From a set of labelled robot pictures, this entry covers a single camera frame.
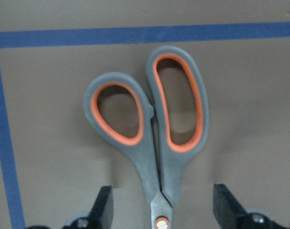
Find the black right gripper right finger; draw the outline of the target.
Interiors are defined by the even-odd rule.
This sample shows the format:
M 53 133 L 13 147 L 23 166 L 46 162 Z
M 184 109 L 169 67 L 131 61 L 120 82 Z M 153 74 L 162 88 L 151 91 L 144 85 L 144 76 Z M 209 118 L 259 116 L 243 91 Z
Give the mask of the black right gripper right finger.
M 225 184 L 213 186 L 213 214 L 222 229 L 284 229 L 267 214 L 246 210 Z

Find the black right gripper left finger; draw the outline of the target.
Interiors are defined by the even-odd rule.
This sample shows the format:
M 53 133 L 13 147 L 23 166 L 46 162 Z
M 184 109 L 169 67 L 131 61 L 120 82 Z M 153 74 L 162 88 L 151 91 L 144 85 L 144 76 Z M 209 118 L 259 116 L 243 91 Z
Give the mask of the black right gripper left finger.
M 89 212 L 69 217 L 62 229 L 110 229 L 114 217 L 113 187 L 103 186 Z

